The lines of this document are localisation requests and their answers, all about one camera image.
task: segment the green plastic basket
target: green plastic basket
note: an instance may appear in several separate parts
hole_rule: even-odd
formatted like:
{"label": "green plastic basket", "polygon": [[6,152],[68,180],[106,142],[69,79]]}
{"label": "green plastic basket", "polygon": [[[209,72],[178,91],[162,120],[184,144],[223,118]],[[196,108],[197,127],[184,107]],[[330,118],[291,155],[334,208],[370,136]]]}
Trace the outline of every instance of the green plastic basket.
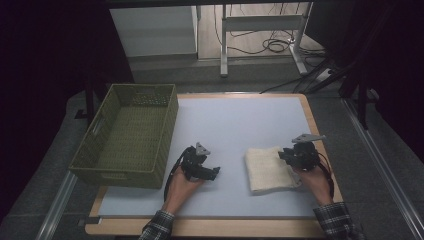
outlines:
{"label": "green plastic basket", "polygon": [[88,184],[161,188],[177,112],[175,85],[113,84],[69,170]]}

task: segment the wooden frame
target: wooden frame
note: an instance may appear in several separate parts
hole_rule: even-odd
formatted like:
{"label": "wooden frame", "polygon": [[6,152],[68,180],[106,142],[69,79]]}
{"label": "wooden frame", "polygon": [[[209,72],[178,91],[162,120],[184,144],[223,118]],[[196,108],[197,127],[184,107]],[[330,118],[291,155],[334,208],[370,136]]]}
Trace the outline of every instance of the wooden frame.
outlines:
{"label": "wooden frame", "polygon": [[[319,135],[311,108],[302,94],[180,94],[178,98],[267,98],[298,97],[312,134]],[[315,142],[317,150],[327,157],[322,141]],[[342,201],[340,189],[333,175],[334,201]],[[98,211],[107,187],[100,187],[90,212],[99,217]],[[100,218],[99,223],[86,224],[85,230],[92,235],[140,235],[149,218]],[[324,233],[315,219],[176,219],[173,226],[176,237],[299,237],[323,238]]]}

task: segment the checkered shirt sleeve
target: checkered shirt sleeve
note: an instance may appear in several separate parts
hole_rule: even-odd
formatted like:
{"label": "checkered shirt sleeve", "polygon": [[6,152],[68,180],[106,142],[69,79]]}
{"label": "checkered shirt sleeve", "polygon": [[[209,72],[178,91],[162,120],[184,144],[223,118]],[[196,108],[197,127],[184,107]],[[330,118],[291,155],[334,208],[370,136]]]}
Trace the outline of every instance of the checkered shirt sleeve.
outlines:
{"label": "checkered shirt sleeve", "polygon": [[350,218],[346,204],[333,203],[314,209],[329,240],[365,240],[366,237]]}
{"label": "checkered shirt sleeve", "polygon": [[138,240],[165,240],[171,238],[172,224],[175,216],[159,210],[149,223],[143,228]]}

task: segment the aluminum rail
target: aluminum rail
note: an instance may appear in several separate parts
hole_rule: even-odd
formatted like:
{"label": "aluminum rail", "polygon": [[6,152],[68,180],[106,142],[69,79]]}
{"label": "aluminum rail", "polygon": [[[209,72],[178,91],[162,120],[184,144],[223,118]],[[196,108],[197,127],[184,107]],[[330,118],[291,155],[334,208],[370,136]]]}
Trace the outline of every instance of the aluminum rail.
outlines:
{"label": "aluminum rail", "polygon": [[383,155],[375,144],[372,136],[367,130],[364,130],[362,125],[357,119],[356,109],[352,103],[352,100],[342,99],[342,103],[346,107],[350,119],[353,122],[357,132],[359,133],[360,138],[367,147],[368,152],[371,155],[371,158],[380,173],[381,178],[389,189],[390,194],[392,195],[394,201],[396,202],[400,212],[405,218],[406,223],[408,224],[412,234],[415,239],[423,240],[424,239],[424,225],[423,221],[415,209],[412,202],[409,200],[408,196],[402,190],[399,182],[396,180],[393,172],[390,170],[390,167],[387,165],[387,162],[384,160]]}
{"label": "aluminum rail", "polygon": [[44,218],[37,237],[35,238],[36,240],[52,239],[57,225],[59,224],[60,218],[62,217],[63,211],[65,210],[65,207],[68,203],[69,197],[71,196],[72,190],[74,189],[76,181],[77,177],[73,173],[67,171],[56,194],[56,197],[53,200],[46,217]]}

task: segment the black cable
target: black cable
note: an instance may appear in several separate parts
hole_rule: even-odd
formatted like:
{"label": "black cable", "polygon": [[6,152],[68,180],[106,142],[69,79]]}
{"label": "black cable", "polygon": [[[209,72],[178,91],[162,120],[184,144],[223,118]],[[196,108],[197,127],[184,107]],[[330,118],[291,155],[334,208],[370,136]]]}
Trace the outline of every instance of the black cable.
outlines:
{"label": "black cable", "polygon": [[328,159],[324,155],[322,155],[321,153],[318,153],[318,154],[320,156],[322,156],[326,161],[326,165],[327,165],[328,169],[321,162],[318,163],[318,167],[321,168],[321,170],[323,171],[323,173],[325,175],[325,178],[327,178],[327,182],[328,182],[328,185],[330,187],[330,196],[331,196],[331,198],[334,198],[334,181],[333,181],[333,178],[331,177],[330,164],[328,163]]}
{"label": "black cable", "polygon": [[243,16],[246,16],[246,14],[243,12],[243,9],[241,9],[241,4],[240,4],[240,11],[243,13]]}
{"label": "black cable", "polygon": [[[329,60],[330,60],[329,58],[325,58],[316,68],[312,69],[306,76],[311,76],[312,74],[315,74],[316,72],[318,72],[325,64],[328,63]],[[302,80],[294,87],[293,93],[299,92],[298,89],[300,85],[302,85],[304,81],[306,80],[306,76],[305,78],[302,78]]]}
{"label": "black cable", "polygon": [[175,171],[181,164],[181,159],[183,158],[184,154],[187,152],[188,148],[186,148],[181,156],[177,159],[177,162],[175,162],[174,166],[172,167],[171,171],[169,172],[168,179],[166,180],[165,189],[163,190],[163,201],[166,201],[166,197],[168,196],[168,190],[169,185],[171,184],[172,177],[174,176]]}
{"label": "black cable", "polygon": [[293,37],[293,35],[291,34],[291,33],[289,33],[287,30],[280,30],[281,32],[285,32],[285,33],[287,33],[289,36],[290,36],[290,38],[292,38]]}
{"label": "black cable", "polygon": [[277,6],[276,3],[274,3],[274,5],[272,6],[272,8],[269,10],[268,15],[271,13],[272,9],[274,9]]}
{"label": "black cable", "polygon": [[315,76],[309,80],[309,84],[303,89],[302,91],[299,91],[300,93],[305,93],[309,89],[309,87],[312,85],[312,83],[315,81],[315,79],[318,77],[319,72],[316,72]]}
{"label": "black cable", "polygon": [[300,2],[297,3],[297,8],[296,8],[296,13],[295,14],[297,14],[297,11],[299,11],[299,6],[300,6]]}
{"label": "black cable", "polygon": [[[216,23],[216,5],[214,5],[214,9],[213,10],[214,10],[215,34],[216,34],[216,37],[218,39],[219,44],[222,46],[222,42],[221,42],[221,39],[219,38],[218,28],[217,28],[217,23]],[[287,41],[284,41],[284,40],[273,39],[273,36],[274,36],[274,33],[275,32],[276,31],[273,31],[271,33],[269,39],[266,39],[266,40],[264,40],[262,42],[262,47],[264,49],[262,49],[260,51],[257,51],[257,52],[247,52],[247,51],[244,51],[242,49],[235,48],[235,47],[227,47],[227,49],[233,49],[233,50],[240,51],[240,52],[245,53],[245,54],[251,54],[251,55],[259,54],[259,53],[265,52],[266,50],[269,50],[269,51],[274,52],[274,53],[281,53],[281,52],[285,51],[289,47],[290,43],[287,42]],[[250,34],[250,33],[253,33],[253,32],[248,32],[248,33],[240,34],[240,36],[247,35],[247,34]],[[280,46],[282,48],[280,50],[272,49],[272,47],[275,47],[275,46]]]}
{"label": "black cable", "polygon": [[299,48],[299,51],[302,52],[303,55],[308,56],[308,57],[329,57],[329,54],[326,52],[309,52],[306,50],[302,50]]}
{"label": "black cable", "polygon": [[[230,5],[230,16],[231,16],[231,14],[233,13],[233,4],[231,4]],[[255,33],[255,32],[257,32],[257,31],[250,31],[250,32],[246,32],[246,33],[241,33],[241,34],[236,34],[236,35],[234,35],[233,34],[233,32],[231,32],[230,31],[230,34],[231,34],[231,36],[233,36],[233,37],[240,37],[240,36],[244,36],[244,35],[248,35],[248,34],[252,34],[252,33]]]}
{"label": "black cable", "polygon": [[331,175],[331,167],[330,167],[330,163],[328,162],[328,159],[324,156],[324,155],[322,155],[322,153],[318,153],[321,157],[323,157],[324,158],[324,160],[325,160],[325,164],[327,164],[327,167],[328,167],[328,172],[330,173],[330,175]]}
{"label": "black cable", "polygon": [[299,49],[301,49],[303,51],[307,51],[307,52],[322,52],[322,51],[325,51],[325,49],[306,49],[306,48],[302,48],[302,47],[299,47]]}
{"label": "black cable", "polygon": [[[271,90],[273,90],[273,89],[276,89],[276,88],[279,88],[279,87],[282,87],[282,86],[285,86],[285,85],[289,85],[289,84],[291,84],[291,83],[294,83],[294,82],[297,82],[297,81],[300,81],[300,83],[302,82],[302,80],[304,80],[304,79],[306,79],[307,77],[309,77],[309,76],[311,76],[313,73],[315,73],[315,72],[317,72],[322,66],[324,66],[324,62],[326,62],[326,60],[327,59],[324,59],[324,61],[322,61],[318,66],[317,66],[317,68],[314,68],[314,69],[312,69],[308,74],[306,74],[306,75],[304,75],[304,76],[302,76],[302,77],[300,77],[300,78],[296,78],[296,79],[294,79],[294,80],[291,80],[291,81],[288,81],[288,82],[285,82],[285,83],[282,83],[282,84],[279,84],[279,85],[277,85],[277,86],[274,86],[274,87],[270,87],[270,88],[267,88],[267,89],[265,89],[265,90],[263,90],[263,91],[261,91],[261,92],[259,92],[259,94],[262,94],[262,93],[266,93],[266,92],[268,92],[268,91],[271,91]],[[296,92],[296,90],[297,90],[297,87],[299,86],[299,84],[298,85],[296,85],[296,87],[293,89],[293,93],[295,93]]]}
{"label": "black cable", "polygon": [[281,10],[283,10],[283,15],[286,14],[287,5],[288,5],[288,3],[286,3],[286,6],[284,6],[284,9],[283,9],[283,6],[281,6]]}

